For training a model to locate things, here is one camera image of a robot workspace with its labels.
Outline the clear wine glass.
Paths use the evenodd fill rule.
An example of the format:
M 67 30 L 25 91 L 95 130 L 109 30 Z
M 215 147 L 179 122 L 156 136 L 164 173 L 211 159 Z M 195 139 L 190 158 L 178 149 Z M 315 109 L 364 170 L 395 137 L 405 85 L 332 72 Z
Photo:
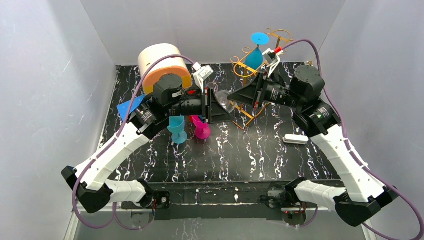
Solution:
M 214 114 L 223 114 L 224 110 L 232 113 L 235 110 L 234 103 L 228 99 L 230 94 L 228 90 L 219 90 L 217 94 L 213 94 L 212 112 Z
M 219 91 L 219 87 L 218 84 L 215 82 L 209 82 L 205 85 L 205 92 L 207 95 L 216 95 L 217 92 Z

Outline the magenta wine glass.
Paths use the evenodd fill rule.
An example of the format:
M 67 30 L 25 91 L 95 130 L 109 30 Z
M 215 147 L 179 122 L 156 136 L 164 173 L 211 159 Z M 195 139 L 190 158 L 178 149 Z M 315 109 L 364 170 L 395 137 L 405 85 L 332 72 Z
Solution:
M 189 119 L 195 126 L 194 135 L 201 140 L 207 139 L 211 135 L 209 124 L 203 122 L 198 115 L 191 115 Z

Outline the white cylindrical drawer box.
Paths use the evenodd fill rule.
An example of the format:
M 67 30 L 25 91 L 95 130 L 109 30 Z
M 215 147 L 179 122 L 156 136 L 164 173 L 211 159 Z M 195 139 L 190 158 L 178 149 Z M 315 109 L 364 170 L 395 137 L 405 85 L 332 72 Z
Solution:
M 145 48 L 138 56 L 139 74 L 143 76 L 149 67 L 157 60 L 169 56 L 180 55 L 180 50 L 169 43 L 159 43 Z M 165 74 L 176 74 L 182 78 L 182 87 L 188 89 L 192 86 L 193 81 L 191 74 L 184 62 L 184 59 L 179 57 L 167 58 L 156 66 L 148 73 L 142 83 L 142 91 L 144 94 L 153 92 L 154 84 L 160 80 Z

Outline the light blue wine glass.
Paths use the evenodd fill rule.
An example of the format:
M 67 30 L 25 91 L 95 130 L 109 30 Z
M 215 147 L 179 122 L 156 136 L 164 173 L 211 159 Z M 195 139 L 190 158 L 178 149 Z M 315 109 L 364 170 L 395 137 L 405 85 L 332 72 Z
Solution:
M 175 144 L 183 144 L 186 142 L 188 135 L 185 132 L 185 117 L 180 116 L 170 116 L 169 125 L 167 127 L 171 133 L 171 140 Z

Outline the gold wire glass rack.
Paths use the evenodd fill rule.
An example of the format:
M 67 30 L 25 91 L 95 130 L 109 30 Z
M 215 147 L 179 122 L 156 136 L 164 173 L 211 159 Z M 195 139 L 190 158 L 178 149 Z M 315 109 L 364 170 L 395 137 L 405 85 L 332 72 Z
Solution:
M 238 77 L 243 78 L 243 85 L 246 86 L 248 78 L 255 76 L 263 66 L 269 66 L 270 64 L 262 56 L 260 46 L 268 44 L 270 37 L 276 38 L 275 47 L 280 47 L 280 42 L 283 41 L 283 45 L 287 45 L 292 42 L 292 35 L 285 29 L 272 30 L 267 28 L 265 32 L 256 32 L 251 35 L 251 41 L 256 45 L 255 48 L 244 47 L 242 50 L 245 56 L 238 58 L 233 56 L 235 60 L 231 60 L 234 64 L 233 71 Z

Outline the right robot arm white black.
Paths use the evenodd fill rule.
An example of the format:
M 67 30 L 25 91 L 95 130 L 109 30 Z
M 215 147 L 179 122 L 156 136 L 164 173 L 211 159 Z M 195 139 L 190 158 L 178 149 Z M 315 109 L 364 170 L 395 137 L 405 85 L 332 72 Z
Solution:
M 324 153 L 344 186 L 327 186 L 300 177 L 287 184 L 279 198 L 285 204 L 309 202 L 326 207 L 356 227 L 393 202 L 397 194 L 367 173 L 347 149 L 340 117 L 321 99 L 324 86 L 318 69 L 301 65 L 289 84 L 277 73 L 262 71 L 228 99 L 250 107 L 270 102 L 292 108 L 294 122 Z

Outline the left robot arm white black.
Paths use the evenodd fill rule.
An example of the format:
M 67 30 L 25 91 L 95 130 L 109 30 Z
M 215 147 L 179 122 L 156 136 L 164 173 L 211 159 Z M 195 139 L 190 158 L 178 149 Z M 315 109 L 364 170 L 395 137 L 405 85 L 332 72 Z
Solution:
M 133 202 L 149 206 L 154 191 L 145 180 L 114 181 L 109 176 L 131 154 L 148 144 L 170 125 L 170 117 L 200 116 L 209 124 L 231 122 L 234 116 L 217 100 L 211 89 L 183 88 L 176 74 L 163 75 L 142 103 L 124 120 L 122 128 L 94 155 L 61 174 L 84 209 L 93 214 L 109 203 Z

